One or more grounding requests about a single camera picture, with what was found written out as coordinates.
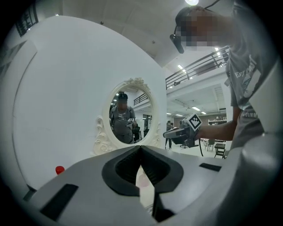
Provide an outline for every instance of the ceiling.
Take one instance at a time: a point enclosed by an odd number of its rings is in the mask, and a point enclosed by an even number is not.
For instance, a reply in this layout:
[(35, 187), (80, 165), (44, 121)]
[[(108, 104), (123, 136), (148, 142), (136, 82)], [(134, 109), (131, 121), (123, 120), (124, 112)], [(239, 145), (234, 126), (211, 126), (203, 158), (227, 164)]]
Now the ceiling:
[(151, 106), (148, 106), (148, 107), (138, 110), (137, 112), (140, 112), (144, 115), (152, 115), (152, 108)]
[(190, 113), (200, 113), (191, 107), (197, 107), (201, 111), (209, 113), (219, 113), (220, 109), (225, 109), (224, 96), (221, 85), (210, 86), (184, 94), (172, 101), (167, 100), (167, 113), (172, 116), (176, 114), (188, 115)]
[[(199, 0), (199, 5), (213, 2)], [(210, 9), (229, 15), (232, 2), (221, 0)], [(180, 55), (169, 35), (175, 28), (175, 16), (187, 5), (185, 0), (64, 0), (63, 15), (103, 21), (103, 26), (130, 39), (164, 67)]]

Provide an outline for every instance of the man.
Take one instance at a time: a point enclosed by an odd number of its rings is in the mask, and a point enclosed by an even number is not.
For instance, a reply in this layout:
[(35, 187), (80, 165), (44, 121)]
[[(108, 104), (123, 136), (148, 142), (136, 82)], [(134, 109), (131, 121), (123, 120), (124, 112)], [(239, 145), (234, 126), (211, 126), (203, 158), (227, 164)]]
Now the man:
[(120, 93), (117, 100), (117, 106), (113, 107), (109, 113), (113, 133), (123, 143), (133, 144), (133, 133), (131, 127), (127, 127), (128, 120), (134, 119), (136, 126), (136, 116), (134, 109), (128, 106), (128, 96), (125, 93)]
[[(170, 129), (173, 129), (173, 126), (171, 125), (171, 122), (168, 121), (167, 122), (167, 127), (166, 127), (166, 131), (170, 130)], [(169, 140), (169, 149), (171, 149), (171, 146), (172, 146), (172, 141), (170, 138), (166, 138), (166, 141), (165, 141), (165, 149), (166, 149), (166, 145), (167, 145), (167, 141)]]
[(235, 0), (231, 17), (195, 6), (186, 11), (179, 26), (187, 46), (229, 46), (226, 73), (233, 120), (201, 126), (196, 138), (233, 140), (233, 149), (260, 136), (264, 130), (249, 99), (269, 74), (278, 54), (259, 18), (241, 0)]

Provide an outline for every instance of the table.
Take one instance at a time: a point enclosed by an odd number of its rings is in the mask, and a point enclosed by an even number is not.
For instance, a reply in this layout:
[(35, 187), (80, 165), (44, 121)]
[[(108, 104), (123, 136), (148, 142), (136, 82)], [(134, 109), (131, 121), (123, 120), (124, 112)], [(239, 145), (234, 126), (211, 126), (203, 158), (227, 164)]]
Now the table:
[(215, 150), (216, 150), (216, 154), (215, 154), (214, 158), (215, 158), (217, 155), (222, 156), (222, 158), (224, 158), (225, 144), (217, 143), (217, 144), (215, 145)]

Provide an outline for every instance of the white wall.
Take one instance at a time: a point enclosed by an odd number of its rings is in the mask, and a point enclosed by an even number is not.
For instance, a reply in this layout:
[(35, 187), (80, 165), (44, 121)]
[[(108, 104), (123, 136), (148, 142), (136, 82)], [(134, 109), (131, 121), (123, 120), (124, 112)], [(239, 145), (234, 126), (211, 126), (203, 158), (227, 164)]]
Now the white wall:
[(134, 43), (99, 24), (65, 16), (43, 20), (25, 38), (38, 52), (15, 100), (14, 144), (30, 186), (39, 189), (55, 177), (56, 166), (68, 168), (90, 157), (96, 118), (110, 91), (130, 78), (142, 77), (156, 98), (164, 146), (163, 71)]
[(174, 73), (172, 73), (172, 71), (170, 71), (167, 67), (164, 67), (163, 70), (164, 70), (164, 76), (165, 76), (165, 78), (168, 78), (169, 76), (171, 76), (172, 74), (174, 74)]
[(128, 95), (128, 106), (134, 107), (134, 99), (136, 98), (137, 93), (127, 91), (125, 94)]
[(143, 91), (138, 90), (138, 91), (137, 91), (137, 93), (136, 93), (136, 96), (137, 96), (137, 97), (139, 97), (139, 96), (141, 96), (141, 95), (143, 95), (143, 94), (144, 94), (144, 92), (143, 92)]
[(138, 126), (140, 127), (140, 131), (141, 131), (141, 135), (143, 137), (143, 131), (145, 129), (145, 122), (144, 120), (142, 119), (142, 115), (143, 115), (143, 112), (141, 111), (135, 111), (135, 114), (136, 114), (136, 119), (137, 119), (137, 122), (138, 122)]

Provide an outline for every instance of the balcony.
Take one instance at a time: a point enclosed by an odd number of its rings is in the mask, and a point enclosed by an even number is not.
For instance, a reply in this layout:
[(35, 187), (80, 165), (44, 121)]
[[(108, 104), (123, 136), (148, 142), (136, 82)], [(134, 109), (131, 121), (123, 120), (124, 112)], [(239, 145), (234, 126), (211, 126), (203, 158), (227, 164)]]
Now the balcony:
[(229, 58), (228, 51), (229, 47), (224, 47), (175, 72), (166, 78), (166, 89), (173, 88), (174, 86), (191, 80), (196, 76), (201, 76), (207, 72), (226, 66)]
[(134, 106), (137, 105), (137, 104), (140, 104), (141, 102), (147, 100), (147, 95), (145, 94), (142, 94), (140, 95), (139, 97), (137, 97), (136, 99), (134, 99)]

